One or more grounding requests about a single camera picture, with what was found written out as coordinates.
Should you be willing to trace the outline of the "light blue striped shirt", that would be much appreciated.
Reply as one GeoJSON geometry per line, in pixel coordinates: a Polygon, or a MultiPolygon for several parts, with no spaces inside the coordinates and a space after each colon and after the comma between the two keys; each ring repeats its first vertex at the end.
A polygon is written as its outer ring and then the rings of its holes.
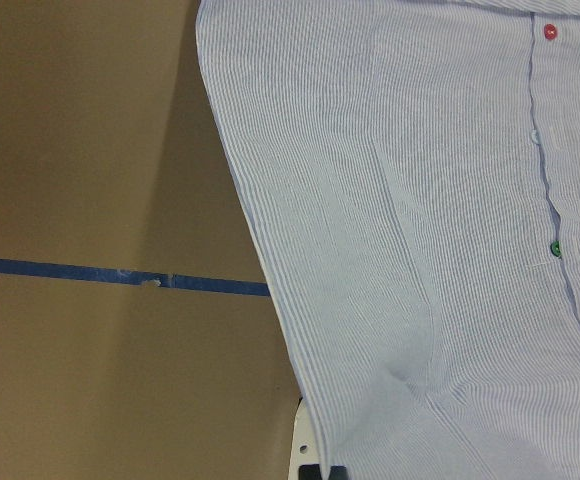
{"type": "Polygon", "coordinates": [[[580,479],[580,1],[204,1],[323,473],[580,479]]]}

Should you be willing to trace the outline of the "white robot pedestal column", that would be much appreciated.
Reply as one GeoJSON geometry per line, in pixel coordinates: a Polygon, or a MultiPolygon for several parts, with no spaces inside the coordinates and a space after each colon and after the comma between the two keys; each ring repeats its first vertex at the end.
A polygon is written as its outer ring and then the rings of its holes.
{"type": "Polygon", "coordinates": [[[348,480],[345,466],[332,466],[325,477],[321,472],[316,437],[304,399],[301,398],[293,424],[288,480],[348,480]]]}

